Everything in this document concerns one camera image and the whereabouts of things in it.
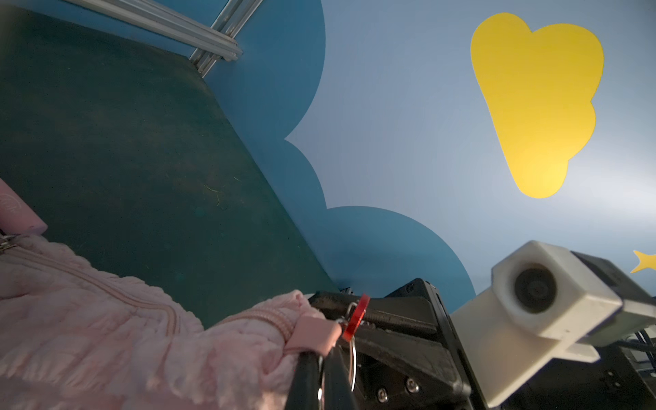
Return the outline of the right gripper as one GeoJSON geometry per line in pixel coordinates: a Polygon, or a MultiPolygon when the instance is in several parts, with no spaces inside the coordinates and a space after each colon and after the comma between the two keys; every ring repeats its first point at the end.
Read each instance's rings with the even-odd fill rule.
{"type": "MultiPolygon", "coordinates": [[[[361,297],[318,292],[309,298],[327,319],[347,314],[361,297]]],[[[415,279],[371,298],[355,333],[358,370],[355,395],[363,409],[485,409],[437,289],[415,279]]],[[[319,409],[320,359],[299,355],[285,410],[319,409]]],[[[343,350],[323,363],[322,408],[356,410],[343,350]]]]}

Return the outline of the pink fluffy zipper bag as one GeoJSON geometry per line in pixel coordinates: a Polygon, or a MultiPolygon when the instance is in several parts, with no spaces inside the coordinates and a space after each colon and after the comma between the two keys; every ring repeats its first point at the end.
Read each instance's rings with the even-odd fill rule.
{"type": "Polygon", "coordinates": [[[205,328],[66,245],[1,241],[4,409],[281,409],[300,355],[340,336],[298,290],[205,328]]]}

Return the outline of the purple pink toy rake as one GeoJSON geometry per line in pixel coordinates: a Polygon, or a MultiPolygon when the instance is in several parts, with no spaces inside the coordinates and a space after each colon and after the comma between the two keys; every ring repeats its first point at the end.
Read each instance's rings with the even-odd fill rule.
{"type": "Polygon", "coordinates": [[[13,235],[42,235],[46,223],[3,180],[1,186],[1,231],[13,235]]]}

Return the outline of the red keychain clasp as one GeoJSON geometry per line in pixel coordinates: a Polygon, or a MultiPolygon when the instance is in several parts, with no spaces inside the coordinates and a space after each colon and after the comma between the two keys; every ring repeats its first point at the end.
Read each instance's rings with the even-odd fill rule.
{"type": "Polygon", "coordinates": [[[347,343],[353,340],[355,333],[364,319],[370,301],[371,297],[362,295],[358,301],[352,302],[348,306],[345,317],[345,328],[342,335],[343,340],[347,343]]]}

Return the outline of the aluminium frame rail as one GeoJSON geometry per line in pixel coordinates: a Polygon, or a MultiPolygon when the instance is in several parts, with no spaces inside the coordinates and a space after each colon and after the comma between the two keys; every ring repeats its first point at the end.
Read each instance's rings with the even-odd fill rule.
{"type": "Polygon", "coordinates": [[[229,0],[212,26],[171,10],[156,1],[75,1],[75,5],[143,28],[195,48],[190,60],[201,76],[217,61],[237,61],[243,54],[236,37],[261,6],[261,0],[229,0]]]}

